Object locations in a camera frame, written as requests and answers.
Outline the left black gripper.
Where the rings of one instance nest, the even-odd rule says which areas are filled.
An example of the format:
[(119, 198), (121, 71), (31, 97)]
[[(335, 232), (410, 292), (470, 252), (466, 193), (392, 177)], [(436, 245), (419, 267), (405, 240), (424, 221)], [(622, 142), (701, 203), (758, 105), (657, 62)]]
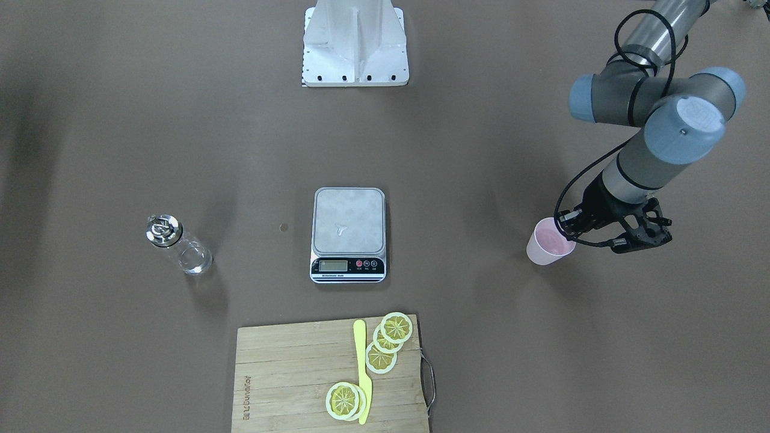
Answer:
[(638, 186), (620, 171), (602, 171), (586, 188), (579, 209), (561, 210), (556, 222), (568, 238), (619, 223), (623, 235), (632, 235), (627, 211), (638, 205)]

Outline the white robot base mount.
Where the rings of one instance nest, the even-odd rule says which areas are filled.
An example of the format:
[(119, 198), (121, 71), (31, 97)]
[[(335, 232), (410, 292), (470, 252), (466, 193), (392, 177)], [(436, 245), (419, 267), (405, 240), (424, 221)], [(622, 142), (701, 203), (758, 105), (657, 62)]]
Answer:
[(391, 1), (319, 1), (306, 9), (302, 85), (407, 85), (404, 17)]

